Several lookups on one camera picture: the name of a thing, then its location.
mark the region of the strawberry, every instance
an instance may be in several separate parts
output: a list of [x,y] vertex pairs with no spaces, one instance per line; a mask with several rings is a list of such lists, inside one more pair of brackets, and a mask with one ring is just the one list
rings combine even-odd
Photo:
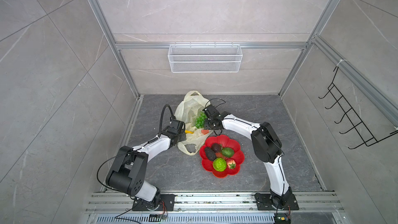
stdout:
[[228,169],[235,169],[236,168],[236,162],[232,158],[227,158],[226,159],[226,166]]

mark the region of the wall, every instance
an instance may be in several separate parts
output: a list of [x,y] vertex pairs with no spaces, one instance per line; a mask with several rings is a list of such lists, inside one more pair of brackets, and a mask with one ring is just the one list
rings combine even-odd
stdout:
[[[321,33],[369,81],[397,103],[396,0],[341,0]],[[309,52],[283,100],[328,190],[335,190],[353,223],[397,223],[398,136],[370,147],[352,130],[344,112],[326,94],[335,65],[316,47]],[[347,78],[338,72],[335,84],[380,140],[394,125]],[[345,111],[347,104],[342,105]],[[360,120],[349,112],[354,124]],[[363,124],[364,139],[370,138]]]
[[99,0],[117,41],[135,42],[306,41],[327,1]]
[[[328,0],[98,0],[117,42],[306,42]],[[237,73],[171,73],[167,50],[123,50],[141,93],[278,93],[299,50],[243,50]]]
[[397,32],[397,0],[341,0],[321,36],[398,102]]
[[237,73],[172,73],[167,49],[122,50],[140,93],[277,94],[300,49],[244,49]]
[[1,222],[76,223],[132,92],[87,0],[0,0],[0,19]]

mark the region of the cable tie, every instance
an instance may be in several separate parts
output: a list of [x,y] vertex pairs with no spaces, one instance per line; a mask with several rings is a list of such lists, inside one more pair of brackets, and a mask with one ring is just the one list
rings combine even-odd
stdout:
[[340,62],[342,62],[342,61],[346,61],[346,62],[348,62],[348,60],[344,60],[344,59],[340,59],[340,61],[337,63],[337,65],[336,65],[336,67],[338,67],[339,66],[339,64],[340,64]]

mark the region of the white wire basket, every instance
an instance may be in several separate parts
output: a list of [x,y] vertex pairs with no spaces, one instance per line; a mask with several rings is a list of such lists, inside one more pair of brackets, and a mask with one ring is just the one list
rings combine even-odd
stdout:
[[174,44],[167,56],[173,73],[238,72],[242,50],[238,44]]

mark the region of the vent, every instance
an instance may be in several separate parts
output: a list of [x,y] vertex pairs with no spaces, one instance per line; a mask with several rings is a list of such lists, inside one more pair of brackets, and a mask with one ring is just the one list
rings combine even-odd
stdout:
[[237,44],[175,44],[168,58],[173,73],[238,72],[242,50]]
[[164,224],[211,224],[211,223],[231,223],[231,224],[254,224],[254,223],[274,223],[274,214],[272,213],[220,213],[220,214],[178,214],[169,213],[167,220],[161,220],[156,217],[149,217],[150,214],[124,214],[121,217],[125,219],[115,219],[116,214],[98,214],[96,224],[115,224],[115,223],[164,223]]

